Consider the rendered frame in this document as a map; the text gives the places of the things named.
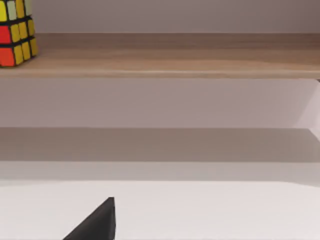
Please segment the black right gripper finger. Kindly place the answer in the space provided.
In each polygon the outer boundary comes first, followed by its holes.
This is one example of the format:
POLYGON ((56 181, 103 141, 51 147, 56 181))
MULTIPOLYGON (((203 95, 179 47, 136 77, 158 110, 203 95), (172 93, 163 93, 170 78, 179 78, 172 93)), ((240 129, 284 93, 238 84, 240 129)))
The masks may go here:
POLYGON ((115 198, 108 197, 62 240, 115 240, 115 198))

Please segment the wooden shelf board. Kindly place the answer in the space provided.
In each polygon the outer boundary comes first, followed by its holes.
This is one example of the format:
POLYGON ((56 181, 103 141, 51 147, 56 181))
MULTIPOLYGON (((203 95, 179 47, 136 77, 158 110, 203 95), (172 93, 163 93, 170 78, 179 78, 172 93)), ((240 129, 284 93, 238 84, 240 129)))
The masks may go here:
POLYGON ((320 33, 39 33, 0 78, 320 80, 320 33))

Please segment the multicoloured puzzle cube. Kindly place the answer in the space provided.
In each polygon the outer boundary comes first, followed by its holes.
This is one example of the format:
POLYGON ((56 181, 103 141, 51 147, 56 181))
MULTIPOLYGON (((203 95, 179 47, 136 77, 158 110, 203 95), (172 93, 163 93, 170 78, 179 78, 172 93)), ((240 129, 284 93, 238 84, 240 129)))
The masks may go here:
POLYGON ((0 68, 13 68, 38 54, 32 0, 0 0, 0 68))

